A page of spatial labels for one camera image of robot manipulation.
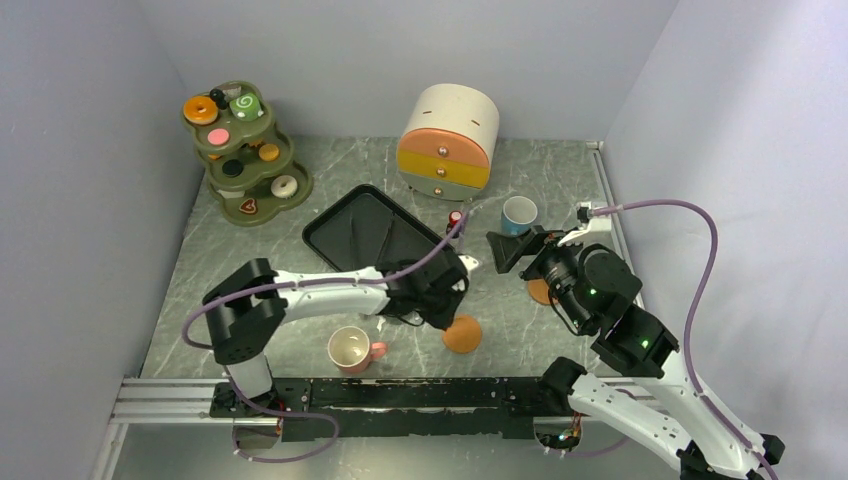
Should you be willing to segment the blue mug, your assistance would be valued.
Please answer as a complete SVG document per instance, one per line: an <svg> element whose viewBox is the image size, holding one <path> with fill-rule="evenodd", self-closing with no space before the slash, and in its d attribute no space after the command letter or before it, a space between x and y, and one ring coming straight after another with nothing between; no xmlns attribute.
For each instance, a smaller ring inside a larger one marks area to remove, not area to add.
<svg viewBox="0 0 848 480"><path fill-rule="evenodd" d="M508 198L501 210L501 232L517 236L527 232L536 222L538 207L525 196Z"/></svg>

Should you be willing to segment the orange round coaster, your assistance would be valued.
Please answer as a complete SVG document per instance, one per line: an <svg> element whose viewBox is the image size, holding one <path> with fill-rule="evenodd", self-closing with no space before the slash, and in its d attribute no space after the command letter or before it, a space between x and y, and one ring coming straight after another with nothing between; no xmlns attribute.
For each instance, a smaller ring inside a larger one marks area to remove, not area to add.
<svg viewBox="0 0 848 480"><path fill-rule="evenodd" d="M539 304L549 306L556 303L555 298L549 292L549 288L544 279L535 279L528 281L527 292L529 296Z"/></svg>
<svg viewBox="0 0 848 480"><path fill-rule="evenodd" d="M481 343L483 337L479 322L472 316L457 315L450 327L444 330L442 342L445 347L458 354L467 354L474 351Z"/></svg>

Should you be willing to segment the metal food tongs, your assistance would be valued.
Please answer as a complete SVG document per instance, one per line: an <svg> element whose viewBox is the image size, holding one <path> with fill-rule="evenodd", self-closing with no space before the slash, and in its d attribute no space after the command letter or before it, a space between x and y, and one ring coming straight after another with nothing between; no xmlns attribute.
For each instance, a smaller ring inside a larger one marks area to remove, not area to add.
<svg viewBox="0 0 848 480"><path fill-rule="evenodd" d="M395 223L395 214L384 217L366 216L353 210L349 215L349 251L354 266L379 265L387 250Z"/></svg>

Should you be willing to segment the pink mug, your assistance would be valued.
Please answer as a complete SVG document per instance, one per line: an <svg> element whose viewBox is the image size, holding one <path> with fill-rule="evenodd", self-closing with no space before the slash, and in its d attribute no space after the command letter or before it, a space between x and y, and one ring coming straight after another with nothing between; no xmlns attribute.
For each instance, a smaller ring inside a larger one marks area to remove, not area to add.
<svg viewBox="0 0 848 480"><path fill-rule="evenodd" d="M330 360L340 371L347 374L364 372L387 352L387 343L372 342L367 333L356 326L339 328L327 343Z"/></svg>

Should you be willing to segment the white glazed donut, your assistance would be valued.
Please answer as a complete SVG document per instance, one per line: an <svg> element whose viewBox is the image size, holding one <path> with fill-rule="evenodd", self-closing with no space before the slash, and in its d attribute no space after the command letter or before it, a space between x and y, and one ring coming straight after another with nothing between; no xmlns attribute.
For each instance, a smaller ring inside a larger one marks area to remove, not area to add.
<svg viewBox="0 0 848 480"><path fill-rule="evenodd" d="M279 199L292 198L299 189L298 180L291 175L276 177L270 185L270 193Z"/></svg>

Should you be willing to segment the brown heart cookie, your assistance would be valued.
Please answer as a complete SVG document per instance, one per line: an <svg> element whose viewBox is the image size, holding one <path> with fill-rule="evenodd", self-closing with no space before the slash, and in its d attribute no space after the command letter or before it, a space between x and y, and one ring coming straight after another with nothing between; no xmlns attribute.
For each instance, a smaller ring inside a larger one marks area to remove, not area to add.
<svg viewBox="0 0 848 480"><path fill-rule="evenodd" d="M239 211L244 215L256 215L258 213L258 205L255 198L247 198L240 206Z"/></svg>

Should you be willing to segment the tan round biscuit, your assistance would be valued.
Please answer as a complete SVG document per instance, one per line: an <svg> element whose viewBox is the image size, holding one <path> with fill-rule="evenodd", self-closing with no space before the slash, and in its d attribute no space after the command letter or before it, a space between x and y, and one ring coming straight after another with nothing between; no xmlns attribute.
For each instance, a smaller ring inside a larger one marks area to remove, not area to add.
<svg viewBox="0 0 848 480"><path fill-rule="evenodd" d="M263 144L258 149L258 156L264 162L273 162L280 156L280 148L273 143Z"/></svg>

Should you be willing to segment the black round cookie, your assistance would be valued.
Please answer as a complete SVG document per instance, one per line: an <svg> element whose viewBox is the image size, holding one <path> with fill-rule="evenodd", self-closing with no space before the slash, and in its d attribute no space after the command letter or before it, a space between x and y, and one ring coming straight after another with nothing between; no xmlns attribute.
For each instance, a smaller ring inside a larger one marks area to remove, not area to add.
<svg viewBox="0 0 848 480"><path fill-rule="evenodd" d="M221 170L226 177L235 178L243 173L244 164L237 159L227 160L222 164Z"/></svg>

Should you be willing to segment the green swirl roll cake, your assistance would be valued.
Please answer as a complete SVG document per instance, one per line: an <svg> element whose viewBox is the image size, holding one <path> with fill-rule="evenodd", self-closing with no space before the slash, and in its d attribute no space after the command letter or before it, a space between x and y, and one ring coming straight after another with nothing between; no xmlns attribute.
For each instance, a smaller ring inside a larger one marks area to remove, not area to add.
<svg viewBox="0 0 848 480"><path fill-rule="evenodd" d="M254 93L246 93L229 102L232 114L240 121L251 122L264 115L259 97Z"/></svg>

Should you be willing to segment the pink round cookie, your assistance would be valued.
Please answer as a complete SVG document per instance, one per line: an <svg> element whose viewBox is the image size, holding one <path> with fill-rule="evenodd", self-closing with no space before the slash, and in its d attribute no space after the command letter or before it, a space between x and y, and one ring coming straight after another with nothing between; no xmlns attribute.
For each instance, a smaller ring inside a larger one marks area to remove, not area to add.
<svg viewBox="0 0 848 480"><path fill-rule="evenodd" d="M231 138L230 132L226 128L215 128L207 133L207 142L212 146L226 145Z"/></svg>

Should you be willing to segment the brown chocolate round cookie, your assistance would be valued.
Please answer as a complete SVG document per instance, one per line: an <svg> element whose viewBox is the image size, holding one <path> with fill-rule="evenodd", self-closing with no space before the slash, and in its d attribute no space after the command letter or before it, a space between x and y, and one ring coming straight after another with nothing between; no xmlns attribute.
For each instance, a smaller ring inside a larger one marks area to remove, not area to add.
<svg viewBox="0 0 848 480"><path fill-rule="evenodd" d="M228 82L218 86L220 90L223 92L238 92L241 89L241 85L237 82Z"/></svg>

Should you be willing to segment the orange glazed donut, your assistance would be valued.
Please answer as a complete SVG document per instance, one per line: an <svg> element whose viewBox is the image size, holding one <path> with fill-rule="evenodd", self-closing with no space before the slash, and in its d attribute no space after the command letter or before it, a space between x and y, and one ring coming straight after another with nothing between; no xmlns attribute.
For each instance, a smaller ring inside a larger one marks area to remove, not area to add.
<svg viewBox="0 0 848 480"><path fill-rule="evenodd" d="M204 126L217 120L219 109L215 101L209 96L198 95L189 98L184 103L182 114L189 123Z"/></svg>

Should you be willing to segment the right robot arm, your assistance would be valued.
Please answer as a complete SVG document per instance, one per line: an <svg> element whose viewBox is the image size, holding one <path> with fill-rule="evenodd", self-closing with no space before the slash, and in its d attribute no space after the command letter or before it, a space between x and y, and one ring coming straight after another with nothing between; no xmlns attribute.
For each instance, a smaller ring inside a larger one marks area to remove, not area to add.
<svg viewBox="0 0 848 480"><path fill-rule="evenodd" d="M587 414L638 442L683 479L757 479L785 452L777 436L748 427L713 397L688 370L671 331L640 307L642 288L613 250L582 237L579 229L548 231L534 226L508 236L486 235L498 273L523 256L533 260L520 276L541 279L556 300L555 313L576 336L593 338L601 361L648 392L655 411L589 373L557 358L539 380L539 398L550 413Z"/></svg>

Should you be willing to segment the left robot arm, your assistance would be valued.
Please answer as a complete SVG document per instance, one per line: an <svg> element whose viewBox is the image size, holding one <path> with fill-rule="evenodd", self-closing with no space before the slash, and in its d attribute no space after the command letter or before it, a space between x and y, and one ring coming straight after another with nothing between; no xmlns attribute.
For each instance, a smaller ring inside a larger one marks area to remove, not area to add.
<svg viewBox="0 0 848 480"><path fill-rule="evenodd" d="M254 259L202 300L211 348L238 387L237 403L249 414L261 416L277 400L264 349L281 325L334 314L416 313L430 326L445 330L478 266L477 259L450 248L418 262L329 274L275 271L267 259Z"/></svg>

